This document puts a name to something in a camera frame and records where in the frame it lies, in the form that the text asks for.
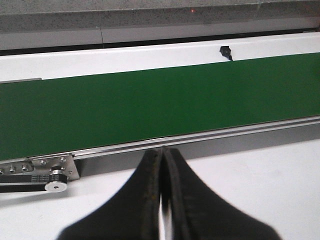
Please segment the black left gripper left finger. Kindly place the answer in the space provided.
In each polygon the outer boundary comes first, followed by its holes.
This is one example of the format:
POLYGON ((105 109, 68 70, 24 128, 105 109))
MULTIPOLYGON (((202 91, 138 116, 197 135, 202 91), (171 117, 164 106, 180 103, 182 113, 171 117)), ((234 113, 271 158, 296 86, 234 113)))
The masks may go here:
POLYGON ((147 150, 123 187, 100 208, 65 228, 58 239, 159 239, 161 160, 161 150, 147 150))

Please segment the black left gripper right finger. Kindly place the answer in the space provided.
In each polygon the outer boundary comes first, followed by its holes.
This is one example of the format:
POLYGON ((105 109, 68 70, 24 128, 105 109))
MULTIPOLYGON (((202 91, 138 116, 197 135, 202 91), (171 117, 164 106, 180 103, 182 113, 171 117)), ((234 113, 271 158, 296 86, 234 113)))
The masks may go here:
POLYGON ((171 207, 174 240, 278 240, 269 225, 247 215, 212 191, 176 148, 162 150, 162 194, 171 207))

